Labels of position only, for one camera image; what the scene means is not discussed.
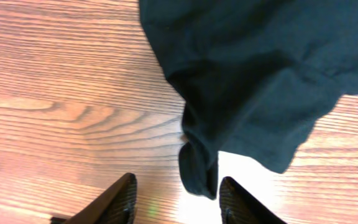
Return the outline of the black t-shirt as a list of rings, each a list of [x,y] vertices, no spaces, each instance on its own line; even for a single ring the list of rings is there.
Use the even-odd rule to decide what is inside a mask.
[[[216,198],[221,151],[283,173],[315,122],[358,95],[358,0],[140,0],[183,97],[186,190]]]

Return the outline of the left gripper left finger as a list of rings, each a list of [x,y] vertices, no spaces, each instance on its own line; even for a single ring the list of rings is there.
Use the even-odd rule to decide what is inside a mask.
[[[71,218],[52,217],[51,224],[133,224],[137,179],[124,174],[82,211]]]

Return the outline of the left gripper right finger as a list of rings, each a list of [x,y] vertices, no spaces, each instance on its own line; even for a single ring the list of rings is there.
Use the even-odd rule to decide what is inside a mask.
[[[223,224],[286,224],[232,177],[221,182],[219,206]]]

